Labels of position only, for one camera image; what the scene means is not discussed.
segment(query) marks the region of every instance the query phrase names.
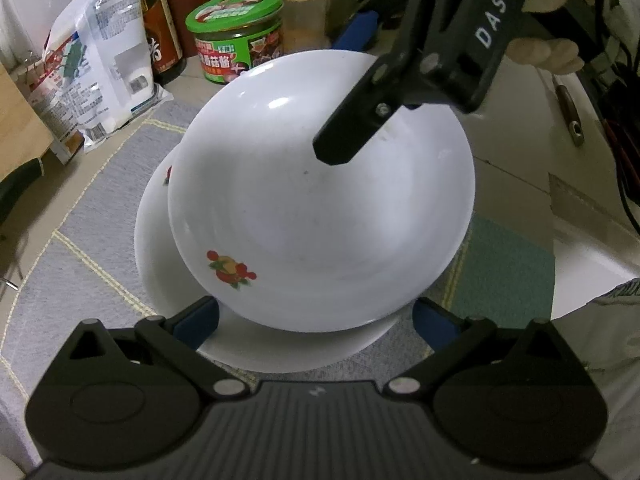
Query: white plastic packet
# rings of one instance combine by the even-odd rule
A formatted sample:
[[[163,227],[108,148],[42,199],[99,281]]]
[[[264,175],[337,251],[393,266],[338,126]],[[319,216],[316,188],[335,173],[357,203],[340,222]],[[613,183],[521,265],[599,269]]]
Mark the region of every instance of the white plastic packet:
[[[140,0],[73,0],[51,27],[43,59],[29,101],[56,138],[82,133],[85,151],[173,98],[153,83]]]

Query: soy sauce bottle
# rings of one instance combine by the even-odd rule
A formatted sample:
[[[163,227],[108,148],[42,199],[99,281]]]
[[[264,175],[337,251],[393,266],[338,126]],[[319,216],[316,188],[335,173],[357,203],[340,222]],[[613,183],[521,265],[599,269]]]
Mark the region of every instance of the soy sauce bottle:
[[[154,80],[161,85],[178,77],[186,66],[167,0],[141,0],[146,40]]]

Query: green lid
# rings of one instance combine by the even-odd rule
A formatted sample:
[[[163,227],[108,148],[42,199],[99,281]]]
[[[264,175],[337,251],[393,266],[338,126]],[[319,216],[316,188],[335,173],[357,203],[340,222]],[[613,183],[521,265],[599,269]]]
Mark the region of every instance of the green lid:
[[[191,32],[219,32],[244,27],[278,10],[282,0],[211,0],[184,20]]]

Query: plate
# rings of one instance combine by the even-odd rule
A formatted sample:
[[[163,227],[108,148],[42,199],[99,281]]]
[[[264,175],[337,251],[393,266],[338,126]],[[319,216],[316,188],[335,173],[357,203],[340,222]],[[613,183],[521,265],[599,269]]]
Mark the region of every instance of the plate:
[[[166,156],[146,186],[134,231],[136,265],[154,309],[171,317],[206,295],[175,246],[164,180],[177,148]],[[367,326],[338,333],[284,332],[243,319],[220,305],[216,332],[200,347],[209,358],[234,368],[266,373],[311,370],[359,352],[398,320],[393,314]]]
[[[362,326],[431,285],[462,243],[474,165],[445,105],[400,108],[349,163],[312,139],[373,56],[264,63],[188,127],[169,185],[180,255],[240,316],[297,332]]]

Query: human hand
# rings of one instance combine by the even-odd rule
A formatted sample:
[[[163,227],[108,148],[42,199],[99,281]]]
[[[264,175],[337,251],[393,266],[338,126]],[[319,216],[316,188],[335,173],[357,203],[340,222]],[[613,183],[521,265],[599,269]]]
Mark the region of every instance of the human hand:
[[[524,12],[552,12],[562,7],[567,0],[525,0]],[[594,0],[585,0],[591,6]],[[558,75],[580,70],[584,61],[579,57],[578,45],[566,38],[540,40],[539,38],[516,38],[507,46],[506,54],[519,64],[530,64]]]

